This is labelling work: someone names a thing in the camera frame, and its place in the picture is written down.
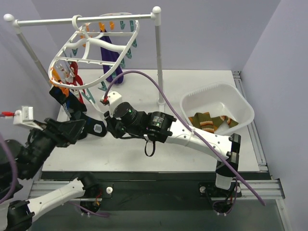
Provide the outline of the black blue patterned sock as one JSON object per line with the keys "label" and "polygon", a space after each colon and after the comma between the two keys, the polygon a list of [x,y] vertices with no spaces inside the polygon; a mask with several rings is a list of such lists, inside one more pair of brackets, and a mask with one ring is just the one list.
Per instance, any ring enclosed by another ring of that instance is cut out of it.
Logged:
{"label": "black blue patterned sock", "polygon": [[85,120],[85,126],[79,136],[79,139],[84,139],[88,134],[104,137],[107,134],[107,129],[103,121],[87,116],[87,108],[81,103],[77,97],[68,89],[68,95],[57,87],[51,87],[49,94],[64,108],[69,120]]}

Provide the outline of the olive striped sock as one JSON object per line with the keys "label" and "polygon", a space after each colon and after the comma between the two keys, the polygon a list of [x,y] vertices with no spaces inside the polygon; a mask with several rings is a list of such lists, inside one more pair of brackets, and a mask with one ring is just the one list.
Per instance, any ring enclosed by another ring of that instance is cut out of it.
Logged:
{"label": "olive striped sock", "polygon": [[235,127],[239,124],[237,121],[225,115],[212,117],[211,120],[213,122],[214,131],[216,131],[224,123],[227,124],[229,128]]}
{"label": "olive striped sock", "polygon": [[209,113],[196,113],[189,117],[192,126],[206,132],[214,133],[214,123]]}

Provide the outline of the white sock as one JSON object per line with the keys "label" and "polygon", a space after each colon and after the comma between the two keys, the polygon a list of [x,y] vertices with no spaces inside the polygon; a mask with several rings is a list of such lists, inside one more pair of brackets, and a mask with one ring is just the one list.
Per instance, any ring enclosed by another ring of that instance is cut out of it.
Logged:
{"label": "white sock", "polygon": [[95,103],[93,100],[90,100],[90,104],[94,107],[96,110],[98,116],[100,117],[101,120],[106,120],[107,118],[110,118],[110,111],[109,108],[106,107],[102,109],[97,103]]}

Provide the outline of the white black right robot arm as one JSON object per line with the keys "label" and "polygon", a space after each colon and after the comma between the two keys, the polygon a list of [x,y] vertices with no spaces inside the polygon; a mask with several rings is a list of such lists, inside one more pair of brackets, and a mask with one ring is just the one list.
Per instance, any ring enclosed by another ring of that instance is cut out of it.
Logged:
{"label": "white black right robot arm", "polygon": [[172,143],[208,154],[217,160],[213,190],[225,196],[231,190],[239,165],[241,136],[216,135],[181,123],[163,112],[135,110],[128,102],[120,103],[113,112],[104,113],[107,130],[116,139],[144,139],[156,144]]}

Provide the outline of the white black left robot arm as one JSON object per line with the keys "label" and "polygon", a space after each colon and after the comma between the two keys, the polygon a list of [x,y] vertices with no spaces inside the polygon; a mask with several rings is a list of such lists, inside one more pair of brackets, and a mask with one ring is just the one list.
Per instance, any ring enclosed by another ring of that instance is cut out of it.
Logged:
{"label": "white black left robot arm", "polygon": [[59,122],[47,118],[43,123],[15,116],[15,126],[30,131],[28,144],[1,140],[0,152],[8,158],[0,165],[0,229],[26,231],[49,211],[71,200],[92,202],[99,184],[90,173],[75,176],[68,182],[33,182],[27,199],[16,198],[23,188],[22,180],[36,175],[56,147],[75,144],[85,120]]}

